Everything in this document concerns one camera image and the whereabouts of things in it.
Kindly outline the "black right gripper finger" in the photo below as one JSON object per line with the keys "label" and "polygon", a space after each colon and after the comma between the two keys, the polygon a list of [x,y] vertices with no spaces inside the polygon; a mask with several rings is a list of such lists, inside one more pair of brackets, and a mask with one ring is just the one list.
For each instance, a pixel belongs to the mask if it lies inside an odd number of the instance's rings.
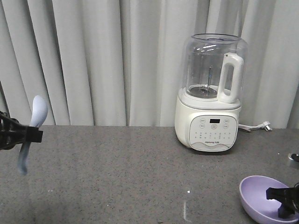
{"label": "black right gripper finger", "polygon": [[279,201],[281,205],[278,208],[278,217],[288,218],[299,212],[299,183],[292,188],[268,188],[266,199]]}

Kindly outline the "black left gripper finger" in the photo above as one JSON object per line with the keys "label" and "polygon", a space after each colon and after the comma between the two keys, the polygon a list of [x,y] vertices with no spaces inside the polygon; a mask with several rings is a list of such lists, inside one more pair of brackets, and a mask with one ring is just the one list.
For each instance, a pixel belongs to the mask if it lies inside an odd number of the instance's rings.
{"label": "black left gripper finger", "polygon": [[10,150],[25,142],[42,142],[43,131],[38,127],[26,126],[17,119],[10,118],[6,112],[0,112],[0,149]]}

